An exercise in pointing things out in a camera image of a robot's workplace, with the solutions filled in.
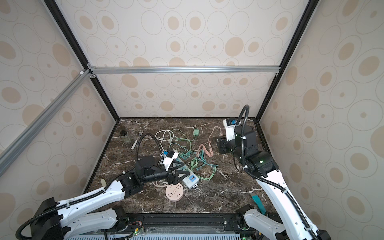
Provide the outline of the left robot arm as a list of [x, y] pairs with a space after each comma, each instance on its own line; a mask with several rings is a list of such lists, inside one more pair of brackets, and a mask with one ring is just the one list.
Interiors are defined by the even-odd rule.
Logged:
[[[147, 136], [155, 141], [160, 151], [158, 156], [139, 156], [141, 142]], [[35, 215], [16, 230], [16, 239], [45, 240], [55, 237], [63, 240], [72, 230], [70, 223], [105, 205], [141, 192], [146, 183], [165, 180], [169, 185], [177, 185], [189, 176], [188, 171], [181, 169], [184, 163], [177, 158], [177, 151], [164, 151], [155, 135], [142, 134], [137, 142], [135, 166], [131, 170], [89, 193], [58, 202], [54, 198], [43, 201]]]

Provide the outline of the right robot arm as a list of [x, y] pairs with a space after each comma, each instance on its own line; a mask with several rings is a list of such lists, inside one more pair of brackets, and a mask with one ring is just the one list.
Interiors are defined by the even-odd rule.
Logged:
[[255, 131], [247, 125], [249, 112], [249, 105], [245, 105], [236, 119], [225, 119], [226, 135], [216, 138], [216, 143], [220, 154], [231, 153], [235, 164], [262, 187], [279, 218], [274, 220], [246, 206], [238, 211], [240, 227], [254, 229], [269, 240], [329, 240], [328, 232], [320, 230], [304, 213], [272, 155], [259, 150]]

